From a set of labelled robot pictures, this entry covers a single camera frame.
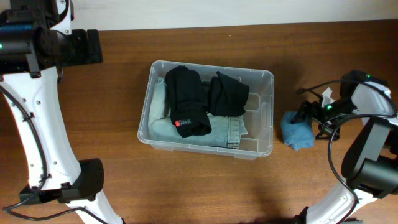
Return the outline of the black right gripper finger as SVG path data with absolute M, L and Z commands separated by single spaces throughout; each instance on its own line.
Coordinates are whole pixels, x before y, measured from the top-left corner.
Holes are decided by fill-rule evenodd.
M 331 138 L 333 130 L 336 128 L 335 123 L 319 124 L 319 133 L 315 136 L 316 140 L 329 140 Z
M 299 124 L 310 121 L 310 109 L 300 108 L 294 117 L 290 120 L 290 124 Z

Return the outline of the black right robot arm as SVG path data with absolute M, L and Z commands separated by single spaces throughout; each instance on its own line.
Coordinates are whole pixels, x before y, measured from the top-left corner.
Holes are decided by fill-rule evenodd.
M 331 98 L 331 90 L 318 95 L 318 101 L 304 101 L 298 111 L 285 120 L 293 133 L 300 123 L 318 123 L 315 139 L 328 141 L 328 162 L 338 183 L 317 204 L 305 207 L 292 223 L 344 223 L 361 207 L 388 195 L 397 194 L 397 159 L 381 154 L 388 149 L 397 154 L 397 106 L 391 99 L 386 81 L 352 70 L 336 81 L 340 99 Z M 347 150 L 341 170 L 333 164 L 333 142 L 339 140 L 341 127 L 360 119 L 364 126 Z

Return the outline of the blue cloth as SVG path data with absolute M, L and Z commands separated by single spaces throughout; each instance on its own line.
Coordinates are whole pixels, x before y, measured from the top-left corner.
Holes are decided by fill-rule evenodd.
M 312 123 L 306 119 L 302 123 L 291 124 L 296 113 L 296 111 L 286 111 L 282 117 L 280 125 L 283 142 L 295 151 L 301 148 L 311 148 L 315 144 Z

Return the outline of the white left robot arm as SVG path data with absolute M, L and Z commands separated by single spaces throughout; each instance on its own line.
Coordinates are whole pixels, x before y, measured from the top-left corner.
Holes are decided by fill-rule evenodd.
M 99 33 L 72 29 L 73 3 L 11 1 L 1 13 L 1 93 L 24 147 L 19 206 L 58 201 L 85 223 L 122 223 L 103 192 L 99 159 L 76 159 L 58 100 L 63 69 L 103 61 Z

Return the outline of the dark green cloth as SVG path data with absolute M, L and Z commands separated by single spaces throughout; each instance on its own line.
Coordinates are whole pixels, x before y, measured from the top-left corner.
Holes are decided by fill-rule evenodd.
M 242 116 L 246 110 L 249 86 L 217 71 L 208 90 L 208 111 L 215 116 Z

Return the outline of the black garment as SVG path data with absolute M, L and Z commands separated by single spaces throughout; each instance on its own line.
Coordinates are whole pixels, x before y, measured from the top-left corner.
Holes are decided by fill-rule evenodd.
M 200 75 L 179 65 L 165 75 L 170 119 L 181 137 L 204 136 L 212 127 L 207 115 L 207 95 Z

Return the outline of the light blue jeans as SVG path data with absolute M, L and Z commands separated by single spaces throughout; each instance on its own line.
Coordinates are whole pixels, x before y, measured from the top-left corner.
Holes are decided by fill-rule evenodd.
M 155 141 L 237 149 L 240 145 L 241 136 L 248 133 L 242 116 L 213 116 L 209 113 L 208 118 L 212 127 L 211 133 L 204 136 L 181 137 L 170 119 L 170 105 L 167 99 L 167 84 L 165 79 L 159 77 L 156 80 L 148 117 L 148 128 L 151 139 Z

